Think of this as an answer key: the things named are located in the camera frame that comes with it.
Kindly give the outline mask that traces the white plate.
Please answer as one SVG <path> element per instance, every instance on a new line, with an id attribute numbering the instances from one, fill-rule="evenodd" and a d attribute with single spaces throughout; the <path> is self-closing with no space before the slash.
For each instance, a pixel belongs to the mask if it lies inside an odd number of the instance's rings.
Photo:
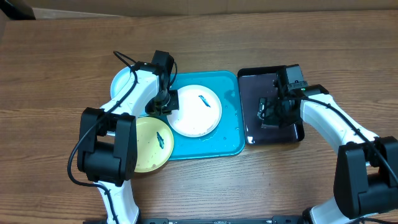
<path id="1" fill-rule="evenodd" d="M 174 131 L 189 138 L 198 138 L 217 127 L 222 106 L 215 92 L 202 85 L 187 85 L 179 88 L 177 93 L 179 109 L 167 115 Z"/>

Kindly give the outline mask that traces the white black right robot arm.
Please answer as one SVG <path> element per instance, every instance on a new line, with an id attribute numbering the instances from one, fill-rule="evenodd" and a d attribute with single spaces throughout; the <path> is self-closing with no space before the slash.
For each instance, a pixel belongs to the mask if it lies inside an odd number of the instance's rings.
<path id="1" fill-rule="evenodd" d="M 397 209 L 397 139 L 367 130 L 321 85 L 278 88 L 259 99 L 264 126 L 307 123 L 337 155 L 333 197 L 306 209 L 302 223 L 364 223 Z"/>

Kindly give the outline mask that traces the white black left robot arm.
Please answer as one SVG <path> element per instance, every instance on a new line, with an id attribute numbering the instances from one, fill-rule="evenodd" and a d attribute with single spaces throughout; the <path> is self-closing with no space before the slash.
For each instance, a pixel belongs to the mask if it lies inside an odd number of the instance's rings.
<path id="1" fill-rule="evenodd" d="M 132 195 L 131 179 L 137 163 L 136 121 L 142 112 L 171 114 L 179 108 L 178 96 L 170 86 L 177 64 L 171 56 L 150 63 L 134 62 L 128 67 L 127 81 L 118 94 L 101 108 L 87 107 L 80 120 L 79 140 L 70 154 L 72 161 L 87 176 L 85 187 L 102 194 L 108 213 L 106 223 L 138 223 L 140 211 Z"/>

